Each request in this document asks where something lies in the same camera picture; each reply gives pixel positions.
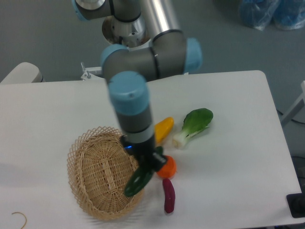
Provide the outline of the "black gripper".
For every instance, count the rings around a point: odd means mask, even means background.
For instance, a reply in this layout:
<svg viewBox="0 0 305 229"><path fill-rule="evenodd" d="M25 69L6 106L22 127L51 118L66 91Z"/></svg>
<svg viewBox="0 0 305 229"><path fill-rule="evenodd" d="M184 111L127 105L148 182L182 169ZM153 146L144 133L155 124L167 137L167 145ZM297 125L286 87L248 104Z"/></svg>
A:
<svg viewBox="0 0 305 229"><path fill-rule="evenodd" d="M120 137L120 143L127 154L133 156L139 165L146 165L151 170L158 172L167 163L167 158L155 152L155 137L141 143L133 143L127 140L126 135Z"/></svg>

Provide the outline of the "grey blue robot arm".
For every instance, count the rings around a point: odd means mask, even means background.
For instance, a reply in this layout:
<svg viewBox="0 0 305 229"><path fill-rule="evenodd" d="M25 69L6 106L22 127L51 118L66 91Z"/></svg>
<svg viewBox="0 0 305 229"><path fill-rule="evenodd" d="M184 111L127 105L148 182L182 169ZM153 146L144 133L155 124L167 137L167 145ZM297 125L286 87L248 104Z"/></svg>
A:
<svg viewBox="0 0 305 229"><path fill-rule="evenodd" d="M170 0L74 0L79 19L113 16L121 24L144 21L151 42L131 51L113 44L101 54L102 75L123 132L122 144L139 165L159 171L166 158L155 149L147 82L195 71L203 62L195 38L185 38Z"/></svg>

